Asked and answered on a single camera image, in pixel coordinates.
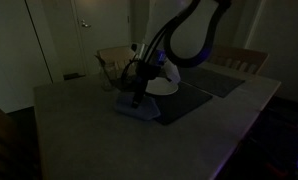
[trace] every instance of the black cable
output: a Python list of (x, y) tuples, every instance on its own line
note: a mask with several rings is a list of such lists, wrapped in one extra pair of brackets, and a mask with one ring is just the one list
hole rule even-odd
[(160, 37), (161, 33), (163, 33), (163, 32), (166, 30), (167, 26), (169, 26), (169, 24), (171, 24), (171, 22), (174, 21), (175, 18), (173, 18), (173, 19), (171, 19), (170, 21), (168, 21), (168, 22), (167, 22), (167, 23), (166, 23), (166, 24), (165, 24), (165, 25), (158, 31), (158, 33), (155, 35), (155, 37), (151, 40), (150, 45), (149, 45), (148, 49), (146, 50), (145, 56), (143, 57), (143, 60), (144, 60), (144, 61), (146, 61), (146, 58), (147, 58), (147, 56), (148, 56), (148, 54), (149, 54), (149, 52), (150, 52), (150, 49), (151, 49), (151, 47), (153, 46), (153, 44), (155, 43), (155, 41), (157, 40), (157, 38)]
[(218, 0), (219, 5), (215, 12), (213, 13), (206, 34), (205, 42), (201, 48), (201, 50), (194, 57), (191, 58), (181, 58), (178, 57), (171, 48), (171, 37), (176, 29), (195, 11), (199, 4), (200, 0), (193, 0), (192, 4), (189, 5), (186, 11), (184, 11), (178, 19), (176, 19), (173, 23), (171, 23), (166, 30), (165, 39), (164, 39), (164, 49), (166, 56), (169, 60), (180, 67), (190, 68), (195, 67), (205, 61), (212, 49), (212, 44), (216, 32), (216, 28), (218, 22), (222, 15), (226, 12), (226, 10), (230, 7), (230, 0)]
[(139, 62), (139, 61), (140, 61), (140, 60), (135, 60), (136, 56), (137, 56), (137, 54), (135, 54), (135, 55), (133, 56), (133, 58), (129, 61), (129, 63), (128, 63), (128, 64), (125, 66), (125, 68), (123, 69), (122, 74), (121, 74), (121, 77), (120, 77), (120, 80), (121, 80), (122, 83), (124, 82), (124, 80), (125, 80), (125, 79), (127, 78), (127, 76), (128, 76), (128, 70), (129, 70), (130, 65), (131, 65), (132, 63), (134, 63), (134, 62)]
[(161, 40), (162, 40), (162, 38), (165, 36), (165, 34), (166, 34), (166, 30), (164, 30), (164, 31), (162, 32), (162, 34), (160, 35), (158, 41), (156, 42), (154, 48), (153, 48), (152, 51), (151, 51), (150, 56), (149, 56), (149, 58), (147, 59), (146, 63), (149, 63), (150, 59), (152, 58), (153, 54), (155, 53), (155, 51), (156, 51), (156, 49), (157, 49), (159, 43), (161, 42)]

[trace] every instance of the wooden chair back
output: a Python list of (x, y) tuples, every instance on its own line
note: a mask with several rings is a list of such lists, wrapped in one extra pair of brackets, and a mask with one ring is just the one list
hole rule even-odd
[(0, 110), (0, 178), (33, 179), (40, 176), (37, 154), (21, 137), (15, 122)]
[(264, 52), (215, 45), (207, 62), (258, 74), (268, 56)]
[[(96, 55), (110, 80), (120, 78), (124, 68), (134, 56), (135, 52), (127, 46), (98, 50)], [(135, 68), (135, 65), (131, 65), (128, 74), (134, 75)]]

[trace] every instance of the door frame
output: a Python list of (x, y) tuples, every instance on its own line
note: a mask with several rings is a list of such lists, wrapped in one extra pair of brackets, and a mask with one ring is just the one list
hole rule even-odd
[[(73, 18), (74, 18), (74, 22), (75, 22), (75, 28), (76, 28), (76, 33), (77, 33), (77, 37), (78, 37), (78, 41), (79, 41), (79, 47), (80, 47), (80, 54), (81, 54), (81, 60), (82, 60), (82, 64), (83, 67), (85, 69), (85, 73), (86, 75), (90, 75), (90, 72), (88, 70), (88, 66), (87, 66), (87, 60), (86, 60), (86, 54), (85, 54), (85, 50), (83, 47), (83, 40), (82, 40), (82, 35), (81, 35), (81, 28), (80, 28), (80, 19), (78, 17), (78, 13), (77, 13), (77, 6), (76, 6), (76, 1), (75, 0), (70, 0), (71, 2), (71, 9), (72, 9), (72, 14), (73, 14)], [(128, 39), (129, 42), (131, 43), (131, 3), (130, 0), (127, 0), (128, 2)]]
[(41, 45), (41, 51), (45, 56), (46, 66), (49, 69), (53, 82), (64, 80), (61, 66), (59, 63), (58, 53), (56, 51), (49, 24), (41, 0), (24, 0), (28, 4), (33, 26), (36, 29), (37, 41)]
[(248, 49), (267, 0), (246, 1), (232, 45)]

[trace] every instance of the wall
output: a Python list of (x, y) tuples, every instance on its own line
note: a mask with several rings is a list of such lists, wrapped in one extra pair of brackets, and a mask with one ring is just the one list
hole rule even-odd
[(130, 0), (131, 41), (141, 43), (147, 29), (150, 0)]
[(33, 106), (33, 88), (51, 83), (24, 0), (0, 0), (0, 108)]
[(41, 0), (63, 74), (85, 74), (70, 0)]
[(41, 0), (26, 0), (53, 82), (63, 81), (59, 56), (52, 39)]
[[(260, 0), (232, 0), (232, 6), (224, 14), (217, 28), (216, 44), (243, 47)], [(149, 19), (150, 0), (131, 0), (132, 41), (142, 42)], [(169, 7), (176, 6), (174, 1)]]
[(298, 0), (267, 0), (250, 48), (270, 53), (261, 75), (282, 81), (277, 96), (298, 102)]
[[(191, 0), (153, 0), (150, 6), (146, 43), (149, 43), (161, 27), (190, 3)], [(171, 48), (175, 54), (186, 58), (196, 55), (201, 50), (207, 34), (206, 25), (209, 24), (217, 5), (213, 0), (201, 1), (192, 15), (175, 30), (171, 38)], [(163, 49), (163, 42), (158, 48)]]

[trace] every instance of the robotic arm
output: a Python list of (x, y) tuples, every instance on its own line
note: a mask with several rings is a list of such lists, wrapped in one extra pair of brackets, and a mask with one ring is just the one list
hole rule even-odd
[(230, 7), (230, 0), (215, 0), (218, 3), (218, 6), (211, 17), (205, 42), (198, 54), (191, 58), (181, 58), (177, 56), (171, 48), (172, 35), (176, 29), (196, 10), (200, 1), (201, 0), (192, 0), (191, 4), (186, 9), (167, 22), (152, 39), (143, 59), (138, 62), (136, 70), (138, 76), (136, 80), (137, 87), (132, 101), (132, 107), (137, 108), (139, 106), (148, 85), (148, 81), (155, 79), (159, 75), (163, 64), (161, 64), (161, 62), (152, 61), (151, 59), (163, 38), (165, 54), (168, 59), (177, 66), (184, 68), (195, 67), (208, 58), (212, 49), (217, 24), (225, 11)]

